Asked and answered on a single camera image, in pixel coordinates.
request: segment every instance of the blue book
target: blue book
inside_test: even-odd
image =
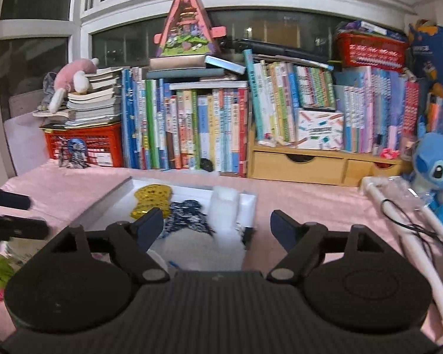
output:
[[[251,88],[251,95],[253,97],[253,109],[254,118],[256,125],[256,137],[259,140],[263,139],[263,117],[261,113],[261,106],[258,95],[258,87],[256,86],[256,78],[254,74],[254,64],[253,64],[253,51],[251,49],[245,49],[243,51],[245,56],[245,64],[248,71],[249,87]]]
[[[159,86],[156,93],[156,106],[158,115],[157,130],[159,136],[159,164],[162,169],[169,169],[166,145],[166,108],[164,105],[164,80],[159,79]]]

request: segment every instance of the drawer handle cutout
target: drawer handle cutout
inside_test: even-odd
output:
[[[315,156],[304,156],[303,154],[286,154],[286,157],[298,164],[305,164],[315,158]]]

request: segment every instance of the stuffed animal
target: stuffed animal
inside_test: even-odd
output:
[[[426,133],[412,155],[415,177],[411,181],[417,194],[434,193],[430,208],[443,223],[443,135]]]
[[[55,113],[59,110],[67,93],[77,92],[85,94],[90,88],[90,82],[85,77],[87,73],[97,73],[98,58],[88,60],[82,58],[72,61],[64,66],[54,80],[54,95],[49,104],[49,111]]]

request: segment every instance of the green book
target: green book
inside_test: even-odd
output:
[[[200,139],[198,135],[197,102],[198,102],[197,91],[192,90],[192,128],[194,129],[195,169],[200,169]]]
[[[154,169],[160,169],[159,152],[158,152],[158,127],[154,126],[157,123],[156,106],[156,80],[146,80],[146,114],[148,117],[148,138],[149,150],[151,154],[151,166]]]

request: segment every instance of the red basket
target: red basket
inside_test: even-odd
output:
[[[123,167],[121,150],[121,123],[95,126],[85,129],[44,129],[50,158],[57,159],[62,143],[71,138],[80,138],[87,146],[87,162],[100,166]],[[67,147],[65,158],[69,158]]]
[[[405,64],[405,42],[362,34],[341,33],[336,37],[343,66],[370,65],[402,72]]]

